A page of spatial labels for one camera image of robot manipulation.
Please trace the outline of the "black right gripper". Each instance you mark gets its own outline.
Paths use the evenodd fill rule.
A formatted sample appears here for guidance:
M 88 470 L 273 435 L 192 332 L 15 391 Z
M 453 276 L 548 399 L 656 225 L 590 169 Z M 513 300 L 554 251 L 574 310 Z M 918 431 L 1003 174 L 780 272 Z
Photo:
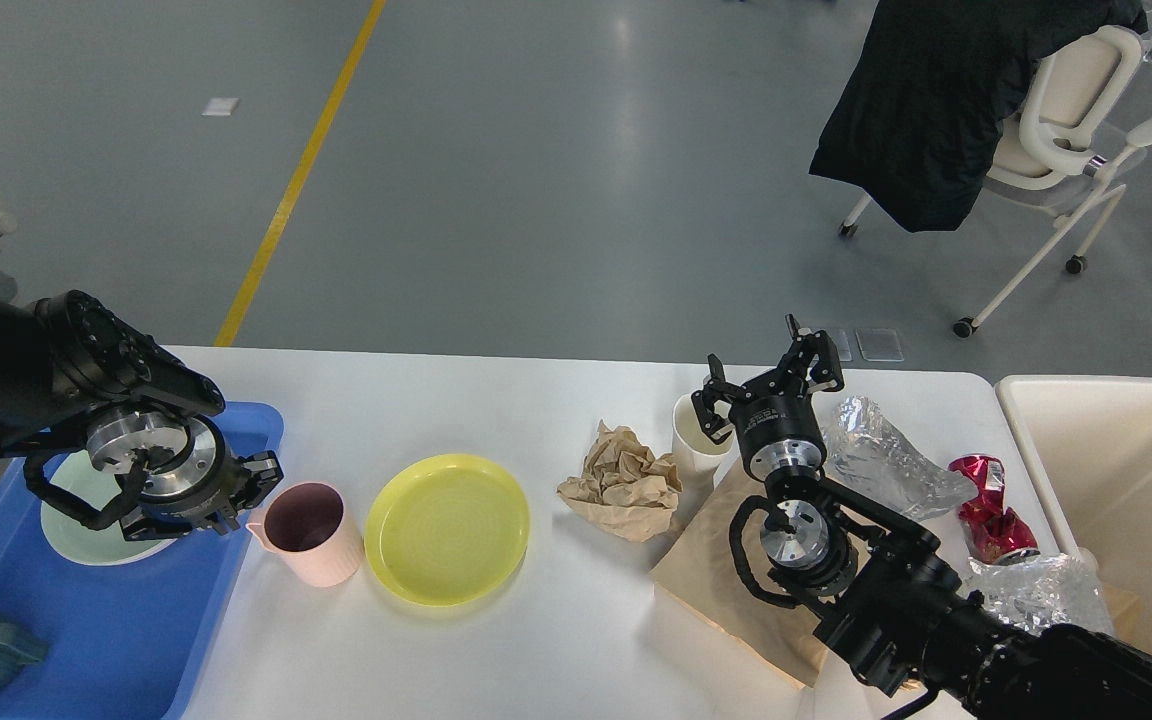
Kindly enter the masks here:
M 812 395 L 836 393 L 846 387 L 838 344 L 828 331 L 813 331 L 786 314 L 791 334 L 774 372 L 764 372 L 742 384 L 728 381 L 723 363 L 708 354 L 708 376 L 691 393 L 700 432 L 714 445 L 732 437 L 732 423 L 742 467 L 750 478 L 767 479 L 788 469 L 799 477 L 817 477 L 826 460 Z M 718 404 L 732 406 L 732 420 Z

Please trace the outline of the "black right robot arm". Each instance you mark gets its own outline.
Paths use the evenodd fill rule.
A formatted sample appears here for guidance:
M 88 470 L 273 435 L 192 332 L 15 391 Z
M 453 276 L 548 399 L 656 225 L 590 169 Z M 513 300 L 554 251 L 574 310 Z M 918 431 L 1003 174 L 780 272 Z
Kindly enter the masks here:
M 1152 719 L 1152 655 L 1084 626 L 1032 634 L 1002 623 L 980 593 L 960 594 L 940 538 L 828 477 L 812 401 L 844 388 L 841 361 L 827 332 L 787 325 L 791 343 L 772 369 L 732 382 L 708 355 L 691 396 L 702 432 L 735 439 L 763 487 L 738 505 L 727 535 L 746 591 L 812 612 L 814 638 L 861 684 L 893 696 L 922 683 L 896 719 L 942 694 L 978 719 Z

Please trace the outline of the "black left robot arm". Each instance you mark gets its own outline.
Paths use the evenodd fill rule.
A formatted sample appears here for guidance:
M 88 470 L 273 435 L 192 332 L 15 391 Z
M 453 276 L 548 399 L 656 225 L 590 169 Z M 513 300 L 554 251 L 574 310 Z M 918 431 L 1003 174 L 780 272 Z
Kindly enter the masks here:
M 0 301 L 0 458 L 22 458 L 28 492 L 83 528 L 127 541 L 237 530 L 285 473 L 274 452 L 233 450 L 225 406 L 88 293 Z

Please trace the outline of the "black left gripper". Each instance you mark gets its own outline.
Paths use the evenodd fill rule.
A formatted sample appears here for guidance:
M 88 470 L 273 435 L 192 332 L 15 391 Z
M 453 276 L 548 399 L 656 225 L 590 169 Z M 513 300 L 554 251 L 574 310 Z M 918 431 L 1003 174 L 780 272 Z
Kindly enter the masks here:
M 195 439 L 147 471 L 136 509 L 122 520 L 122 537 L 173 541 L 196 530 L 228 533 L 237 528 L 237 511 L 256 509 L 283 478 L 274 450 L 236 458 L 223 444 Z

